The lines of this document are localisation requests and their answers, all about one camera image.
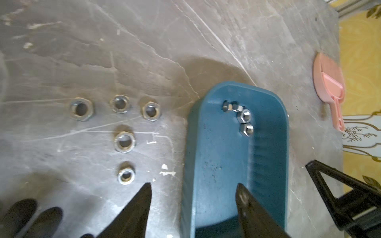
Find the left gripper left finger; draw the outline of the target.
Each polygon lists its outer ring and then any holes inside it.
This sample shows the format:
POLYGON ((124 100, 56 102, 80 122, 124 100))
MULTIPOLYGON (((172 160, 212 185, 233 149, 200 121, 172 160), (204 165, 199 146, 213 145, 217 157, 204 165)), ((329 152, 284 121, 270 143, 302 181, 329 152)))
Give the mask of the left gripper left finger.
POLYGON ((152 200, 151 183, 147 182, 99 235, 99 238, 144 238, 152 200))

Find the teal plastic storage box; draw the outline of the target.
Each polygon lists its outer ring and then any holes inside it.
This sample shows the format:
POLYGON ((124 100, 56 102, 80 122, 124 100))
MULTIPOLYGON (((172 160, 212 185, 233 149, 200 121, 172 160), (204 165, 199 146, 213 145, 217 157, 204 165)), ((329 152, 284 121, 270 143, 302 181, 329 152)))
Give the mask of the teal plastic storage box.
POLYGON ((234 81, 215 85, 188 116, 180 236, 241 237, 239 183, 286 229, 288 149, 288 115, 276 94, 234 81), (252 136, 241 135, 237 113, 223 112, 224 101, 251 111, 252 136))

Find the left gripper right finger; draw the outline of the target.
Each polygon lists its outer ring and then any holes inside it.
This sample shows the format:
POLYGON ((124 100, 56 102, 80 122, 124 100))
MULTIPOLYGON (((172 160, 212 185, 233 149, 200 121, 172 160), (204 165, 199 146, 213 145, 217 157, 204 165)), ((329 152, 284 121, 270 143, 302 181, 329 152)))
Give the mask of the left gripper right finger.
POLYGON ((241 183, 237 185, 235 200, 244 238, 289 237, 241 183))

